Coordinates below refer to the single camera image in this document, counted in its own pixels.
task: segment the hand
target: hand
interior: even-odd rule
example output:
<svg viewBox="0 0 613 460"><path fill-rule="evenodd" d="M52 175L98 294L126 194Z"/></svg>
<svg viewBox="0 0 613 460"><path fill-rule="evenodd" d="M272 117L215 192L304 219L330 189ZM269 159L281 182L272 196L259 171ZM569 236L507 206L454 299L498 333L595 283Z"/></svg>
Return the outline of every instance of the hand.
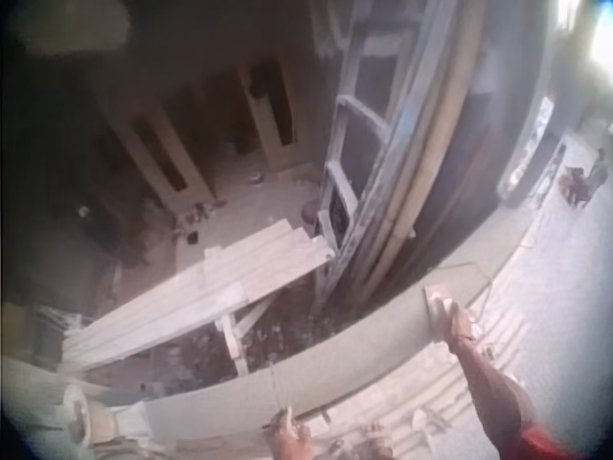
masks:
<svg viewBox="0 0 613 460"><path fill-rule="evenodd" d="M311 460L313 446L306 426L296 425L291 418L291 408L281 410L270 421L272 451L275 459Z"/></svg>
<svg viewBox="0 0 613 460"><path fill-rule="evenodd" d="M455 354L456 346L460 340L472 341L472 325L468 312L461 309L456 302L451 304L447 318L444 341L449 346L449 352Z"/></svg>

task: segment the wooden ladder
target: wooden ladder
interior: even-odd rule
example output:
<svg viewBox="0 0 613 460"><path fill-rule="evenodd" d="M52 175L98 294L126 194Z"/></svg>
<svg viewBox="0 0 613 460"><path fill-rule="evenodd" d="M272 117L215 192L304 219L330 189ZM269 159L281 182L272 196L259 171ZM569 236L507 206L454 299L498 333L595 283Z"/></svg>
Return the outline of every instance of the wooden ladder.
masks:
<svg viewBox="0 0 613 460"><path fill-rule="evenodd" d="M332 119L328 157L318 212L321 232L337 257L326 271L318 270L311 314L318 315L337 286L361 243L377 208L395 182L410 145L424 100L443 60L450 39L457 0L428 0L423 14L409 14L393 21L373 15L373 0L355 0L349 27L349 43L343 59L339 91ZM413 39L417 33L417 43ZM402 40L385 118L355 97L360 61L369 34L402 28ZM378 138L379 149L366 187L360 197L343 170L341 154L350 117L356 117ZM347 215L347 230L337 238L330 214L337 193Z"/></svg>

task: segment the brick pavement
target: brick pavement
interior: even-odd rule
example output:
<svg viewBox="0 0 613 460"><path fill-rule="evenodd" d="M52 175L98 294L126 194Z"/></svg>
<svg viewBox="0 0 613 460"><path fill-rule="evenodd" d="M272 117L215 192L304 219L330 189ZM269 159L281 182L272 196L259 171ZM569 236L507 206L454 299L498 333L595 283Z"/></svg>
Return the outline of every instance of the brick pavement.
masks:
<svg viewBox="0 0 613 460"><path fill-rule="evenodd" d="M562 167L596 153L567 138ZM533 228L496 278L486 315L516 306L532 327L517 376L542 424L577 453L603 435L613 407L613 180L584 209L552 187ZM433 458L497 458L478 420L437 438Z"/></svg>

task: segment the concrete ledge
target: concrete ledge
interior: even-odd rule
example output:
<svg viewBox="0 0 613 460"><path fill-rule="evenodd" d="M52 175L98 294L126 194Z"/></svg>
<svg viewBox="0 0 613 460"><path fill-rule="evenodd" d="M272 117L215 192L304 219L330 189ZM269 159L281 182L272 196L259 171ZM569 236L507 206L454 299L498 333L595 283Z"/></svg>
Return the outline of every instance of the concrete ledge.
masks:
<svg viewBox="0 0 613 460"><path fill-rule="evenodd" d="M315 347L244 378L147 402L155 441L254 430L288 404L304 414L381 379L430 342L422 287L444 282L461 305L470 304L512 255L533 215L499 208L438 269Z"/></svg>

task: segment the red cloth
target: red cloth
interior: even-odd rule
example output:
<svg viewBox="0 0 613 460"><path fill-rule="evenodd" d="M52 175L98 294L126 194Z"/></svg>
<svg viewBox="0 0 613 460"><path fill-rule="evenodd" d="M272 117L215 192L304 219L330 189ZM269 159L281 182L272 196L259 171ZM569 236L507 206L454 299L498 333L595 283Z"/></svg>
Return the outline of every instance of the red cloth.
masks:
<svg viewBox="0 0 613 460"><path fill-rule="evenodd" d="M500 450L501 460L575 460L551 438L549 433L538 425L521 432L519 437L509 440Z"/></svg>

